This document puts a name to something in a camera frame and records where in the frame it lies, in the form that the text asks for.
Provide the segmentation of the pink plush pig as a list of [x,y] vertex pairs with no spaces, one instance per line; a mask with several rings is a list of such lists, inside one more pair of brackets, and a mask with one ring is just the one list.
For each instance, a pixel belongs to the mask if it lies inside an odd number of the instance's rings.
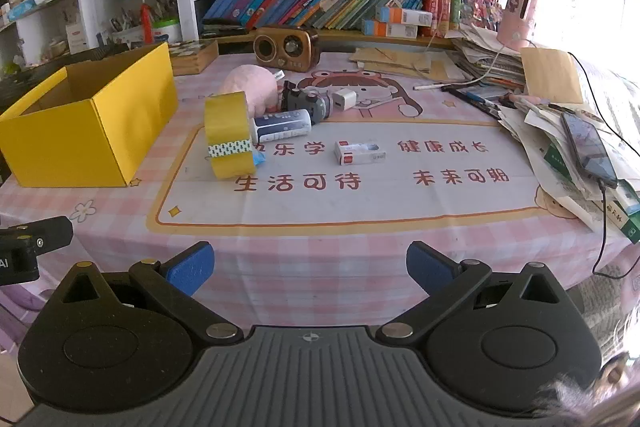
[[279,77],[257,65],[241,65],[229,72],[217,93],[242,92],[250,117],[260,117],[279,104]]

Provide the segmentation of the blue bag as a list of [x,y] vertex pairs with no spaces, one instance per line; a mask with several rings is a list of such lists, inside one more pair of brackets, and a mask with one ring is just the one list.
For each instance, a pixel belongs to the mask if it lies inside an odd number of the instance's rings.
[[262,165],[266,161],[265,155],[262,152],[254,152],[253,159],[255,166]]

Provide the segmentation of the brown paper envelopes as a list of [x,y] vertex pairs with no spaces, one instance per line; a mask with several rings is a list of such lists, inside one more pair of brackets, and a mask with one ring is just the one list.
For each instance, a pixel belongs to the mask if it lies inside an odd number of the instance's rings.
[[466,75],[446,52],[407,52],[380,48],[358,48],[349,61],[371,72],[384,72],[418,79],[464,81]]

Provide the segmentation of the blue white bottle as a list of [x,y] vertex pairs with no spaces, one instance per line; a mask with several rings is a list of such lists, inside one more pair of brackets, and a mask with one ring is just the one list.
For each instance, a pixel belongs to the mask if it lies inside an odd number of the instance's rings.
[[250,120],[250,137],[255,145],[296,138],[310,130],[311,119],[307,109],[271,113]]

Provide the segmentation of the pink cylinder holder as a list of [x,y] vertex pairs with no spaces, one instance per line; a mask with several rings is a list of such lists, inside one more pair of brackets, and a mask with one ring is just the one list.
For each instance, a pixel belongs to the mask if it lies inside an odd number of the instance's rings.
[[497,32],[498,41],[506,48],[519,51],[530,46],[529,33],[535,23],[538,0],[506,0]]

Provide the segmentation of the grey toy car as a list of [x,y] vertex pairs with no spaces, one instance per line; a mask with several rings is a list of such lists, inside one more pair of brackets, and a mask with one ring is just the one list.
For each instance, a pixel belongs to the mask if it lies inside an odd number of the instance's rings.
[[283,83],[280,107],[282,112],[305,109],[310,117],[311,124],[320,124],[328,119],[332,113],[332,102],[326,93],[318,91],[305,91],[299,89],[292,81]]

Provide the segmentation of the white usb charger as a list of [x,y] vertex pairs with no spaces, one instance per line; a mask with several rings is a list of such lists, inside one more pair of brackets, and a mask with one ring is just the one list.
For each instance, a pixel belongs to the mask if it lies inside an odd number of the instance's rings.
[[354,108],[358,103],[357,92],[352,89],[343,88],[331,93],[332,103],[335,110],[345,112]]

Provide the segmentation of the wooden chess box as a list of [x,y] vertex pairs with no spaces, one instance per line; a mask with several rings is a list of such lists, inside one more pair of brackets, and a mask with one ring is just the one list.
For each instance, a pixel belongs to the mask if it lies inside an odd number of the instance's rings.
[[219,54],[216,39],[202,39],[171,44],[169,56],[172,72],[175,76],[198,75]]

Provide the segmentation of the orange white box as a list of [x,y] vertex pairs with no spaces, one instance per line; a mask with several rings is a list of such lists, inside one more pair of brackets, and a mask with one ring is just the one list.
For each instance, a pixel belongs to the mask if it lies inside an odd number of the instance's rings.
[[387,38],[418,38],[419,27],[398,23],[382,23],[377,20],[364,20],[361,24],[363,35]]
[[386,24],[414,25],[430,27],[433,21],[431,12],[379,6],[376,9],[376,20]]

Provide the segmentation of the white staples box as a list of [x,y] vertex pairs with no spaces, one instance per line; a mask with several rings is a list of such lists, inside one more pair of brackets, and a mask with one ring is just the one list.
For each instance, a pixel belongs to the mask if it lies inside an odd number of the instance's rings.
[[376,143],[337,141],[334,147],[337,164],[341,166],[371,165],[386,159],[386,152]]

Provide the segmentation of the yellow tape roll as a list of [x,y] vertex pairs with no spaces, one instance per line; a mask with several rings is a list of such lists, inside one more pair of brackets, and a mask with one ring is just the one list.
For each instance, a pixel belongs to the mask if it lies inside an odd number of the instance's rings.
[[250,117],[243,92],[212,96],[205,101],[207,154],[217,179],[250,176],[256,172]]

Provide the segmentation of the brown retro radio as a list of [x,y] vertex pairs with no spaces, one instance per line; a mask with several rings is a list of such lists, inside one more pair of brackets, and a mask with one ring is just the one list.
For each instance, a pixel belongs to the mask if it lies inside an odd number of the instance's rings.
[[258,28],[253,49],[260,66],[289,72],[308,72],[318,65],[321,53],[317,31],[288,26]]

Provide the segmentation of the yellow cardboard box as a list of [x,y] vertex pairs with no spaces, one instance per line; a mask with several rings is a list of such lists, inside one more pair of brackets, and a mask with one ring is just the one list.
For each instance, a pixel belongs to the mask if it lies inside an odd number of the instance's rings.
[[65,66],[1,116],[1,153],[24,187],[121,187],[178,108],[169,48]]

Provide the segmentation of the kraft envelope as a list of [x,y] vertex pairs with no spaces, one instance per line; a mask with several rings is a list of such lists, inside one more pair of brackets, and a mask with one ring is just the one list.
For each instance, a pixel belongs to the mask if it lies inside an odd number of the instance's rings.
[[582,104],[584,100],[576,66],[566,52],[523,48],[521,60],[529,95],[551,103]]

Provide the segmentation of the pink cartoon desk mat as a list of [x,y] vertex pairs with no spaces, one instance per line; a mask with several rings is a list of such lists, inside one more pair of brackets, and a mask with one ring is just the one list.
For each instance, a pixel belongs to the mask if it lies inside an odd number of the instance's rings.
[[[565,287],[603,291],[610,317],[638,303],[638,246],[544,207],[524,148],[500,124],[445,93],[413,91],[409,79],[356,69],[343,54],[326,54],[303,83],[343,81],[373,108],[266,144],[254,174],[217,179],[204,102],[242,63],[222,56],[177,80],[178,110],[128,186],[2,185],[5,225],[73,222],[73,243],[42,257],[31,293],[46,293],[78,260],[120,271],[206,241],[215,271],[198,300],[236,324],[383,323],[422,297],[405,262],[421,241],[497,271],[542,262]],[[376,143],[386,159],[338,165],[341,140]]]

